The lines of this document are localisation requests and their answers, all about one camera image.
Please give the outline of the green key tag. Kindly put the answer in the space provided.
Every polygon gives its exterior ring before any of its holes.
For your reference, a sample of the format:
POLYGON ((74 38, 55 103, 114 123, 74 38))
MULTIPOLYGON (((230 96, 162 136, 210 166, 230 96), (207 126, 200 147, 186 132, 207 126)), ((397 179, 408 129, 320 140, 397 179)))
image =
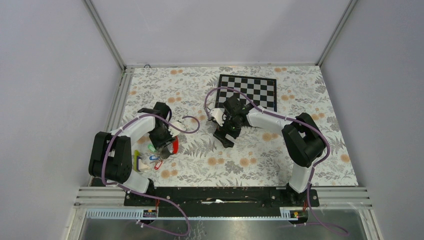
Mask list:
POLYGON ((148 148, 148 150, 151 152, 151 153, 156 153, 157 151, 156 151, 156 148, 152 145, 152 144, 149 144, 148 146, 147 146, 147 148, 148 148))

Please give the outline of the blue key tag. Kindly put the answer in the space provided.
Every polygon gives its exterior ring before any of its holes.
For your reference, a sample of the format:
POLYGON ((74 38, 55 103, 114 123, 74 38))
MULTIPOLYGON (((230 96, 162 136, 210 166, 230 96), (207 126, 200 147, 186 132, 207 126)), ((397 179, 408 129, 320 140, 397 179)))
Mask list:
POLYGON ((151 155, 150 157, 149 157, 149 160, 150 161, 157 161, 159 158, 158 157, 156 157, 155 155, 151 155))

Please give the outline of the red key tag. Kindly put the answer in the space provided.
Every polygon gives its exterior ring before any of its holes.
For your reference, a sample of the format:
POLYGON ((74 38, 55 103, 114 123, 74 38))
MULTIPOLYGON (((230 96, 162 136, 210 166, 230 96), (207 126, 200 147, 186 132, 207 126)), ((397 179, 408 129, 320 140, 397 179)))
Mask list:
POLYGON ((163 161, 157 162, 157 163, 154 165, 154 169, 155 169, 155 170, 159 170, 159 169, 161 168, 162 164, 163 164, 163 161))

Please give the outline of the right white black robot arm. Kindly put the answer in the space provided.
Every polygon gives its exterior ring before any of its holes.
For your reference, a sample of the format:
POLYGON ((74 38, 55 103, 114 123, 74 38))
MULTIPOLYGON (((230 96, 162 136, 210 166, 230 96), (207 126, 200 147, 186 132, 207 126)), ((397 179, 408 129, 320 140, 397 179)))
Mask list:
POLYGON ((288 155, 294 162, 286 193, 287 201, 299 206, 307 199, 305 191, 310 186, 313 163, 327 146, 309 114, 287 118, 251 103, 243 105, 236 96, 231 96, 223 103, 223 108, 211 109, 208 119, 217 123, 213 136, 224 148, 234 146, 227 136, 238 138, 243 127, 260 128, 282 136, 288 155))

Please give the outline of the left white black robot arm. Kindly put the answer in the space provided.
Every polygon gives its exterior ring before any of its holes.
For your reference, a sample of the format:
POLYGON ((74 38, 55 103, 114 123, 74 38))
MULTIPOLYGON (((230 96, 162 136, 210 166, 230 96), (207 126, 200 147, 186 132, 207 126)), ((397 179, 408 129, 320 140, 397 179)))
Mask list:
POLYGON ((133 145, 148 135, 157 160, 164 160, 177 153, 177 136, 172 133, 168 121, 172 117, 170 107, 156 102, 153 108, 140 109, 135 118, 111 132, 98 132, 93 141, 88 173, 103 178, 106 183, 121 184, 136 191, 136 199, 144 206, 152 204, 155 192, 149 186, 151 179, 133 169, 133 145))

